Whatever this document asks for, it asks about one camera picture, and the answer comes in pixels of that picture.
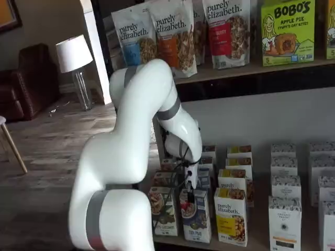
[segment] white wall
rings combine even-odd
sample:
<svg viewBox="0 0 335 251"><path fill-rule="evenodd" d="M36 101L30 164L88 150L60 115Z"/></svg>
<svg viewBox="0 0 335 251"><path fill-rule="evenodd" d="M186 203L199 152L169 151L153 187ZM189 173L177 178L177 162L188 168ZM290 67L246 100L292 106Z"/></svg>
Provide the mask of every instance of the white wall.
<svg viewBox="0 0 335 251"><path fill-rule="evenodd" d="M306 142L335 140L335 88L184 102L199 121L203 142L218 146L218 164L228 145L251 144L254 171L270 171L270 144L298 144L300 174L305 173Z"/></svg>

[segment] white lampshade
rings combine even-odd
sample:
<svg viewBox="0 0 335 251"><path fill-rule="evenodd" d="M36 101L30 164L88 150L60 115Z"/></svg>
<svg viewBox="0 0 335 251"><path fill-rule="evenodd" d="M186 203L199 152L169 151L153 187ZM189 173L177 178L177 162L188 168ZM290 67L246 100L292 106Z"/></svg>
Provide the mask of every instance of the white lampshade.
<svg viewBox="0 0 335 251"><path fill-rule="evenodd" d="M56 44L56 50L61 73L76 70L93 60L84 35Z"/></svg>

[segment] glass lamp base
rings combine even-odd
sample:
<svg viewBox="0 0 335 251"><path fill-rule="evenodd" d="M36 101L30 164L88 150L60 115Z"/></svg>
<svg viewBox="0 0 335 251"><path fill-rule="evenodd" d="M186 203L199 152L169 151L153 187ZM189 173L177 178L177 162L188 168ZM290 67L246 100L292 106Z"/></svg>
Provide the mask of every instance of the glass lamp base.
<svg viewBox="0 0 335 251"><path fill-rule="evenodd" d="M73 71L72 78L82 109L84 111L92 109L92 95L90 88L85 83L84 69L79 68Z"/></svg>

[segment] oat bites box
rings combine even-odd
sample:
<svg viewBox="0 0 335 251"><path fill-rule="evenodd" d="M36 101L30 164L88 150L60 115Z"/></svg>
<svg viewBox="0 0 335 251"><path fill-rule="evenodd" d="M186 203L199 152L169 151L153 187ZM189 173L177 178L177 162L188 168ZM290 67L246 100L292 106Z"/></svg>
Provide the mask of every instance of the oat bites box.
<svg viewBox="0 0 335 251"><path fill-rule="evenodd" d="M219 241L246 247L248 243L245 192L217 188L214 195Z"/></svg>
<svg viewBox="0 0 335 251"><path fill-rule="evenodd" d="M208 207L208 192L194 190L194 203L187 200L187 189L180 193L184 236L187 241L210 243L211 226Z"/></svg>
<svg viewBox="0 0 335 251"><path fill-rule="evenodd" d="M326 56L335 59L335 0L326 2Z"/></svg>
<svg viewBox="0 0 335 251"><path fill-rule="evenodd" d="M314 60L314 0L265 0L263 66Z"/></svg>
<svg viewBox="0 0 335 251"><path fill-rule="evenodd" d="M178 236L178 217L176 215L176 200L173 188L151 187L148 193L153 225L157 226L154 230L156 235ZM162 215L160 215L164 203L166 205Z"/></svg>
<svg viewBox="0 0 335 251"><path fill-rule="evenodd" d="M321 251L332 251L335 248L335 202L323 201L319 215Z"/></svg>
<svg viewBox="0 0 335 251"><path fill-rule="evenodd" d="M298 160L294 157L271 158L271 175L298 175Z"/></svg>
<svg viewBox="0 0 335 251"><path fill-rule="evenodd" d="M272 196L281 198L302 198L299 176L272 176Z"/></svg>
<svg viewBox="0 0 335 251"><path fill-rule="evenodd" d="M271 251L300 251L301 225L301 200L269 197Z"/></svg>

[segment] cartoon illustration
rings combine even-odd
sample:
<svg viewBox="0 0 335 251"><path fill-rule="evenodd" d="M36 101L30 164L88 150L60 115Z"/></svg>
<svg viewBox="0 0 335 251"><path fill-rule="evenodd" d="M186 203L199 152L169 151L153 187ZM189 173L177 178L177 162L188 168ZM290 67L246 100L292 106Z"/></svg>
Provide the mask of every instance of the cartoon illustration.
<svg viewBox="0 0 335 251"><path fill-rule="evenodd" d="M330 8L328 19L327 44L335 47L335 5Z"/></svg>
<svg viewBox="0 0 335 251"><path fill-rule="evenodd" d="M277 34L274 31L274 18L267 14L263 19L263 51L267 55L278 55L274 40Z"/></svg>

